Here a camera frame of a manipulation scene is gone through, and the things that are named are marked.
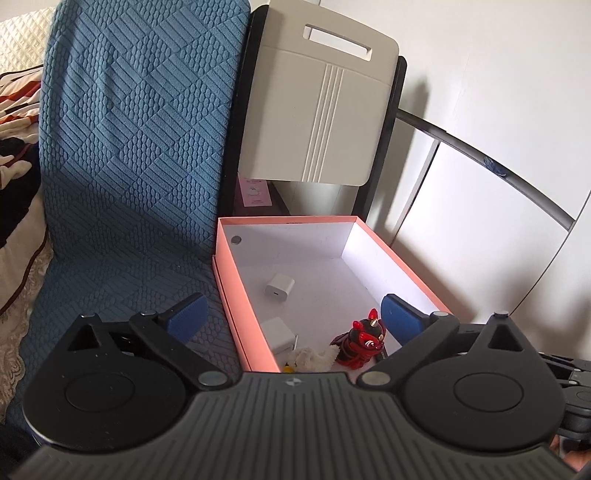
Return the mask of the person's right hand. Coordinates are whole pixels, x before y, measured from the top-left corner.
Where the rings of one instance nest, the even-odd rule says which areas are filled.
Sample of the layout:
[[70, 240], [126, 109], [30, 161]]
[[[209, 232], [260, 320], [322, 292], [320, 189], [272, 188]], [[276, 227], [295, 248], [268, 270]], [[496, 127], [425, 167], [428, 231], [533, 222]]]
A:
[[550, 449], [575, 471], [582, 470], [591, 459], [589, 450], [568, 450], [565, 440], [559, 435], [552, 439]]

